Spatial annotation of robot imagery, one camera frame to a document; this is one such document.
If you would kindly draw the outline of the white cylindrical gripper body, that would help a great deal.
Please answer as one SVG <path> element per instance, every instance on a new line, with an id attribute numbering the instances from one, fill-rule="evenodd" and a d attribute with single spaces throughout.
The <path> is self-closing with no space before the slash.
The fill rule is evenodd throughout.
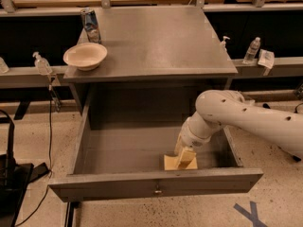
<path id="1" fill-rule="evenodd" d="M 179 135 L 183 147 L 197 148 L 210 141 L 212 128 L 201 117 L 191 116 L 184 122 Z"/>

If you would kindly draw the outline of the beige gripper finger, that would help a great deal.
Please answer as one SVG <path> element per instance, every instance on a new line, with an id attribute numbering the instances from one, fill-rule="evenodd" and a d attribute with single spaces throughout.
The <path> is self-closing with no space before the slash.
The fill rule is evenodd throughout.
<path id="1" fill-rule="evenodd" d="M 195 157 L 196 157 L 196 152 L 192 148 L 183 147 L 178 152 L 176 166 L 179 169 L 186 168 L 191 164 L 191 162 L 195 159 Z"/>
<path id="2" fill-rule="evenodd" d="M 181 136 L 181 135 L 178 135 L 177 142 L 176 142 L 176 145 L 175 145 L 175 148 L 174 148 L 174 154 L 175 154 L 175 155 L 178 155 L 178 154 L 179 154 L 179 151 L 180 151 L 180 149 L 181 149 L 182 147 L 183 147 L 182 136 Z"/>

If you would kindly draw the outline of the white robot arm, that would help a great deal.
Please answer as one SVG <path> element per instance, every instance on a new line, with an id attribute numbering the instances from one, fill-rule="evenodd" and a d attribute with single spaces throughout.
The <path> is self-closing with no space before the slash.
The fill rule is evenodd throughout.
<path id="1" fill-rule="evenodd" d="M 196 155 L 194 148 L 208 143 L 225 126 L 248 131 L 303 159 L 302 114 L 257 107 L 238 91 L 207 90 L 199 94 L 195 113 L 182 125 L 174 150 L 176 166 L 182 162 L 183 150 L 189 151 L 189 164 Z"/>

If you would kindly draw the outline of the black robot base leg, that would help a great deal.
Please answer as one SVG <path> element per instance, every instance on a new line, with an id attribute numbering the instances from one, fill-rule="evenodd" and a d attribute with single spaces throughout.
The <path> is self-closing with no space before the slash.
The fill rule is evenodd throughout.
<path id="1" fill-rule="evenodd" d="M 296 162 L 300 162 L 301 161 L 301 158 L 297 157 L 297 156 L 293 156 L 293 159 L 296 161 Z"/>

